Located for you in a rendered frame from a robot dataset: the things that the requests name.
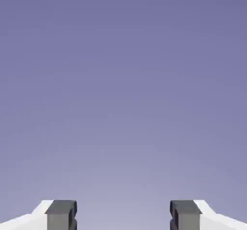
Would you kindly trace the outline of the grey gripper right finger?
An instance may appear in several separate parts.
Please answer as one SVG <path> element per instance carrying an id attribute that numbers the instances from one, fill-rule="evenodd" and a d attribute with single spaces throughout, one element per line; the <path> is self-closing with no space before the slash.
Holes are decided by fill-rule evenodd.
<path id="1" fill-rule="evenodd" d="M 247 223 L 216 213 L 205 200 L 171 200 L 170 230 L 247 230 Z"/>

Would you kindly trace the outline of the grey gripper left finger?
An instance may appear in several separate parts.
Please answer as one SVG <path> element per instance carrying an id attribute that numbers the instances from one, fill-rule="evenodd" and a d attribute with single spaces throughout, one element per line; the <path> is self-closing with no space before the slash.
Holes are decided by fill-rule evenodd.
<path id="1" fill-rule="evenodd" d="M 77 230 L 76 200 L 42 200 L 29 214 L 0 223 L 0 230 Z"/>

